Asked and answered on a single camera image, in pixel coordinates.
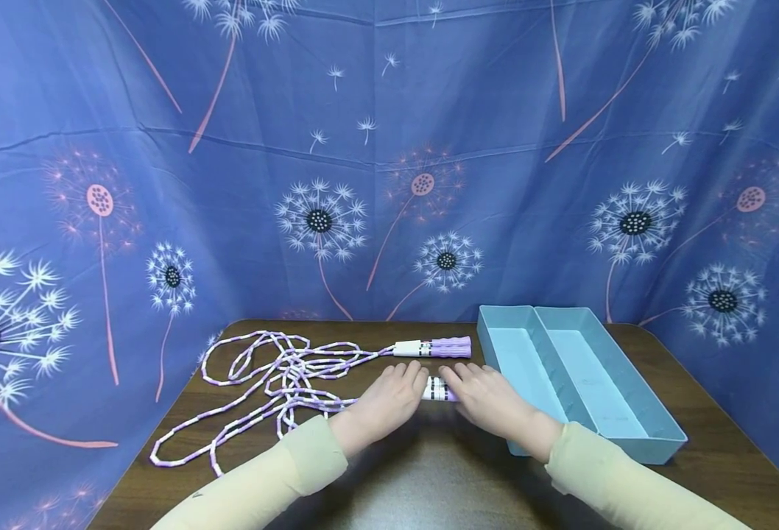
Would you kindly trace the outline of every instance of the beige sleeve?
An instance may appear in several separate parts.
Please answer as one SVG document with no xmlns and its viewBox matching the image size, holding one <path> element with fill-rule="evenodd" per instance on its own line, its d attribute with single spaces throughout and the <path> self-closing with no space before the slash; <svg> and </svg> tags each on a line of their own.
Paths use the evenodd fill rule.
<svg viewBox="0 0 779 530">
<path fill-rule="evenodd" d="M 555 487 L 625 530 L 743 530 L 748 526 L 569 423 L 546 465 Z"/>
<path fill-rule="evenodd" d="M 260 530 L 296 498 L 338 479 L 348 462 L 324 417 L 179 503 L 152 530 Z"/>
</svg>

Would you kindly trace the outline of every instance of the purple jump rope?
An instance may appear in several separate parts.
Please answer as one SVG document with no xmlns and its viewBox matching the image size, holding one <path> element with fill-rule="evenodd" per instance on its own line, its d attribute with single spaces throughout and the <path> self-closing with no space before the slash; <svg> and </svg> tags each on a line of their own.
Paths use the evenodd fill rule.
<svg viewBox="0 0 779 530">
<path fill-rule="evenodd" d="M 237 342 L 245 339 L 254 339 L 254 342 L 234 359 L 228 370 L 228 379 L 221 381 L 211 378 L 207 374 L 207 360 L 211 353 L 218 346 L 227 345 L 229 342 Z M 299 342 L 300 347 L 296 347 L 294 342 Z M 263 367 L 255 368 L 248 375 L 243 375 L 249 369 L 251 359 L 254 356 L 254 350 L 257 347 L 274 344 L 278 348 L 278 357 L 271 363 Z M 341 347 L 343 350 L 334 350 L 335 347 Z M 308 356 L 320 356 L 318 358 L 307 359 Z M 328 417 L 330 413 L 340 412 L 345 407 L 351 405 L 356 400 L 342 400 L 339 396 L 313 389 L 310 380 L 319 379 L 340 379 L 348 374 L 348 370 L 356 367 L 357 364 L 363 364 L 372 361 L 373 358 L 383 356 L 395 357 L 438 357 L 438 358 L 471 358 L 472 340 L 468 336 L 457 337 L 457 339 L 435 339 L 435 340 L 411 340 L 396 342 L 392 346 L 384 347 L 377 352 L 366 352 L 361 350 L 360 346 L 354 342 L 333 342 L 324 346 L 310 347 L 310 339 L 305 339 L 300 335 L 287 335 L 280 331 L 254 331 L 248 335 L 233 336 L 231 339 L 224 339 L 210 346 L 209 350 L 201 358 L 201 376 L 207 383 L 216 386 L 231 386 L 245 383 L 257 375 L 262 374 L 245 393 L 226 406 L 211 409 L 196 415 L 196 417 L 179 424 L 176 428 L 168 431 L 154 443 L 151 450 L 150 461 L 157 467 L 178 467 L 198 458 L 201 454 L 210 453 L 210 463 L 216 473 L 216 476 L 222 476 L 222 468 L 219 467 L 216 458 L 216 448 L 232 439 L 235 435 L 244 433 L 252 426 L 262 422 L 268 417 L 277 415 L 278 419 L 278 438 L 281 439 L 285 433 L 296 428 L 295 409 L 298 407 L 307 407 L 316 409 Z M 260 386 L 265 384 L 265 394 L 269 397 L 266 405 L 256 409 L 246 417 L 234 420 L 228 423 L 206 446 L 185 456 L 177 461 L 163 461 L 157 456 L 162 444 L 171 439 L 178 431 L 188 428 L 188 426 L 200 422 L 211 415 L 230 411 L 235 406 L 244 402 Z M 457 401 L 451 390 L 441 378 L 428 378 L 428 386 L 423 393 L 424 400 L 432 401 Z"/>
</svg>

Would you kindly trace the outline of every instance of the fabric backdrop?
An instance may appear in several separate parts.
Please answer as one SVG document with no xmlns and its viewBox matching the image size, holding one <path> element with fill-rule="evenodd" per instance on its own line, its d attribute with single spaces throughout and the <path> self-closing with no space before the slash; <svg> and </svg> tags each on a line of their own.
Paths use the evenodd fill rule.
<svg viewBox="0 0 779 530">
<path fill-rule="evenodd" d="M 645 325 L 779 467 L 779 0 L 0 2 L 0 529 L 235 319 L 480 303 Z"/>
</svg>

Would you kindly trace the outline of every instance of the right hand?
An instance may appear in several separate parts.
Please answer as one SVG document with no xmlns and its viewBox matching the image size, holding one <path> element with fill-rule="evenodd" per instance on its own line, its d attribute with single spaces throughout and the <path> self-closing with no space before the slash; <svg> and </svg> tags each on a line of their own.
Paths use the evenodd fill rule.
<svg viewBox="0 0 779 530">
<path fill-rule="evenodd" d="M 455 364 L 440 367 L 440 376 L 460 402 L 457 411 L 488 433 L 517 442 L 546 463 L 563 424 L 523 400 L 504 375 L 491 367 Z"/>
</svg>

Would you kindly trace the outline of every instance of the brown table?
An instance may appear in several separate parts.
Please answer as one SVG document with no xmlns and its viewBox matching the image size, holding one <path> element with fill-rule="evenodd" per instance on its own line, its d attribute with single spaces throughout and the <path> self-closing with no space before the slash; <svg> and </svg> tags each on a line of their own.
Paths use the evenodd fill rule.
<svg viewBox="0 0 779 530">
<path fill-rule="evenodd" d="M 656 470 L 717 504 L 753 529 L 779 529 L 779 472 L 727 417 L 707 392 L 647 331 L 634 325 L 607 326 L 642 375 L 690 436 L 674 461 Z M 371 350 L 398 340 L 469 335 L 473 360 L 483 362 L 474 324 L 268 322 L 243 320 L 224 336 L 257 329 L 309 337 L 314 345 L 351 340 Z M 210 362 L 226 374 L 239 343 L 222 347 Z M 277 350 L 267 350 L 261 361 Z M 351 370 L 321 389 L 343 397 L 360 396 L 396 358 L 379 358 Z M 439 361 L 425 362 L 432 372 Z M 214 475 L 209 459 L 160 469 L 148 456 L 153 441 L 195 414 L 232 401 L 243 386 L 207 385 L 196 374 L 158 426 L 95 517 L 90 530 L 149 529 L 175 504 Z M 203 420 L 164 445 L 163 458 L 180 458 L 203 447 L 223 425 L 253 411 L 256 395 L 233 414 Z M 299 422 L 309 417 L 305 411 Z M 235 437 L 218 451 L 222 469 L 237 467 L 272 447 L 278 439 L 268 420 Z M 472 428 L 449 403 L 423 402 L 408 425 L 372 446 L 343 478 L 311 497 L 301 498 L 268 526 L 280 530 L 463 530 L 606 529 L 597 515 L 574 497 L 552 489 L 538 464 L 517 459 L 505 442 Z"/>
</svg>

